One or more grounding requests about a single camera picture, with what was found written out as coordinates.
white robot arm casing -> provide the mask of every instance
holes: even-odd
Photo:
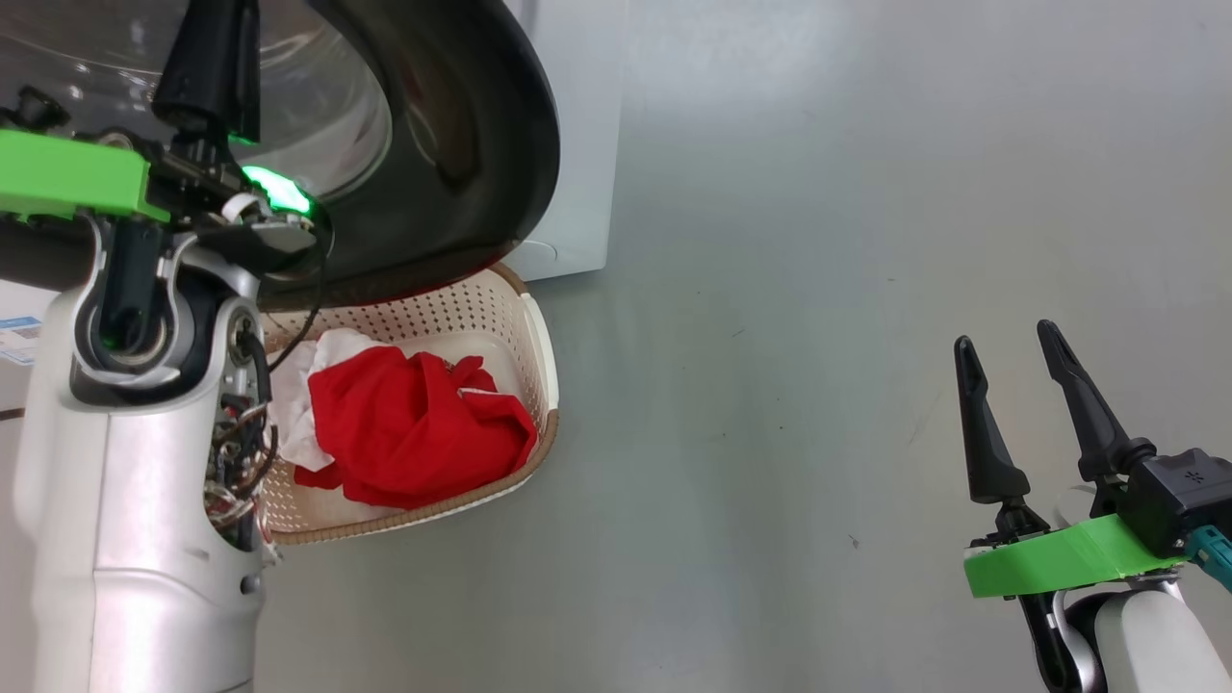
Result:
[[[1109,693],[1232,693],[1198,617],[1168,592],[1112,597],[1095,617],[1095,640]]]
[[[250,377],[225,327],[238,316],[260,326],[256,306],[222,305],[208,372],[190,392],[105,408],[70,386],[75,298],[47,312],[15,478],[37,550],[36,692],[251,691],[260,546],[241,551],[214,530],[202,477],[219,395]]]

green mounting bracket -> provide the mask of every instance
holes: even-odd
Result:
[[[1105,515],[963,561],[972,597],[1016,597],[1114,582],[1170,568],[1185,556],[1158,559],[1117,515]]]
[[[136,152],[0,129],[0,212],[73,218],[84,207],[170,221],[145,201],[148,184],[149,163]]]

cream plastic basket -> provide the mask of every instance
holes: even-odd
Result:
[[[299,332],[307,313],[264,318],[266,349],[281,350]],[[447,361],[480,355],[501,392],[516,395],[538,428],[530,460],[505,478],[415,511],[382,508],[342,497],[342,490],[297,486],[293,466],[275,464],[261,501],[266,527],[278,544],[312,544],[388,531],[473,508],[515,491],[538,469],[557,427],[557,381],[552,343],[538,305],[517,275],[503,265],[404,301],[356,308],[329,308],[317,316],[306,339],[349,327],[394,344],[408,355],[430,351]]]

white cloth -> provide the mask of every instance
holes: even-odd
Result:
[[[312,412],[308,376],[354,359],[375,346],[387,346],[350,328],[330,329],[317,342],[303,342],[278,370],[270,375],[274,401],[270,424],[278,427],[278,456],[310,471],[334,464],[334,457],[317,444],[317,418]]]

green led light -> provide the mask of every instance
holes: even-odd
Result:
[[[249,180],[265,189],[272,207],[294,210],[302,215],[307,215],[312,210],[312,200],[290,178],[261,166],[244,166],[244,174]]]

